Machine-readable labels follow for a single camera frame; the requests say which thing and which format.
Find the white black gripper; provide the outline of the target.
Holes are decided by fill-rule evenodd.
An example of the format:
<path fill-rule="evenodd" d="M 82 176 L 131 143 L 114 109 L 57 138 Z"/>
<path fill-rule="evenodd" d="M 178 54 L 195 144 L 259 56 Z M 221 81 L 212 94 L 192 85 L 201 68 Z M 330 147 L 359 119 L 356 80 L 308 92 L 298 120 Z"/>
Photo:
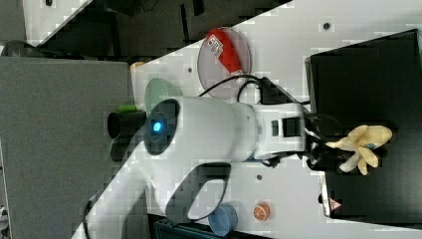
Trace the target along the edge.
<path fill-rule="evenodd" d="M 255 105 L 259 126 L 254 158 L 268 160 L 306 150 L 305 111 L 301 104 Z"/>

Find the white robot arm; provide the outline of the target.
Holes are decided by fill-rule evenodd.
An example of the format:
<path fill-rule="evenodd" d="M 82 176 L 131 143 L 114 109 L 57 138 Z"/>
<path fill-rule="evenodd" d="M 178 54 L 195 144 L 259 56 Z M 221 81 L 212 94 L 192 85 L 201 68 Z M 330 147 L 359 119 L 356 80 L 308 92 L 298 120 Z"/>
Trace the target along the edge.
<path fill-rule="evenodd" d="M 142 141 L 86 211 L 72 239 L 121 239 L 123 224 L 147 188 L 172 222 L 190 223 L 222 202 L 233 165 L 275 163 L 307 150 L 306 111 L 299 103 L 229 104 L 172 97 L 157 104 Z"/>

